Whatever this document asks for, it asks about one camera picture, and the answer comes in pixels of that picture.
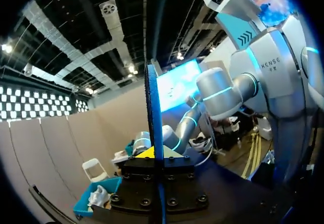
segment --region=booth wall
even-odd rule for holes
[[[95,110],[113,152],[122,151],[140,131],[149,131],[144,85],[121,94]]]
[[[223,61],[226,69],[229,69],[231,55],[236,51],[236,48],[229,37],[225,38],[215,50],[210,53],[202,62],[208,63],[213,61]]]
[[[89,101],[88,101],[88,107],[90,109],[94,109],[98,106],[101,106],[105,103],[107,103],[108,101],[115,99],[139,86],[143,86],[144,85],[144,80],[138,80],[136,82],[133,82],[127,86],[121,87],[117,90],[109,90],[109,91],[105,91],[99,95],[96,95],[94,97],[92,97]]]
[[[72,211],[90,184],[82,163],[99,159],[113,176],[113,151],[96,112],[0,123],[0,157],[16,193],[41,223],[51,221],[28,191],[35,185],[58,209]]]

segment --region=teal plastic bin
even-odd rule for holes
[[[98,185],[103,186],[108,193],[115,193],[121,181],[122,181],[121,177],[114,177],[100,182],[92,182],[90,186],[87,188],[87,190],[81,196],[81,199],[74,206],[73,208],[74,214],[82,217],[91,217],[93,215],[93,212],[88,211],[90,193],[96,191]]]

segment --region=arrow symbol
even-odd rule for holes
[[[250,35],[250,39],[252,39],[252,32],[246,31]]]
[[[243,40],[241,38],[238,38],[241,41],[241,46],[243,46]]]
[[[248,34],[245,34],[245,33],[243,33],[243,36],[245,37],[245,38],[247,38],[247,41],[249,41],[250,39],[249,39],[249,35]]]
[[[241,35],[240,37],[244,39],[244,44],[247,43],[247,38],[245,36]]]

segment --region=display screen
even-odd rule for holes
[[[191,60],[157,78],[161,112],[185,103],[198,90],[196,79],[201,73],[197,61]]]
[[[286,20],[296,8],[290,0],[253,0],[260,8],[259,17],[267,26],[275,26]]]

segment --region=ceiling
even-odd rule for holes
[[[116,90],[151,59],[166,71],[208,55],[226,37],[215,16],[203,0],[32,0],[6,40],[13,51],[0,50],[0,76],[88,96]]]

